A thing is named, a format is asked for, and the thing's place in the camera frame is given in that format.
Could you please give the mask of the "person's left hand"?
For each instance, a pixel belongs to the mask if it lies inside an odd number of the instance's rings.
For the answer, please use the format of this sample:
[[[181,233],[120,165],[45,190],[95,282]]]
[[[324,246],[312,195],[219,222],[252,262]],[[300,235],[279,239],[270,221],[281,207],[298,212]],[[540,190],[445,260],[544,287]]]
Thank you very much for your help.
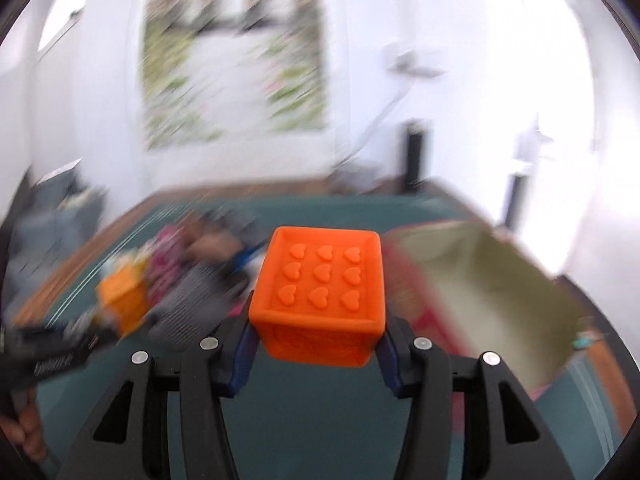
[[[9,441],[21,448],[33,462],[41,463],[47,457],[36,389],[29,390],[27,404],[17,413],[17,419],[1,415],[1,429]]]

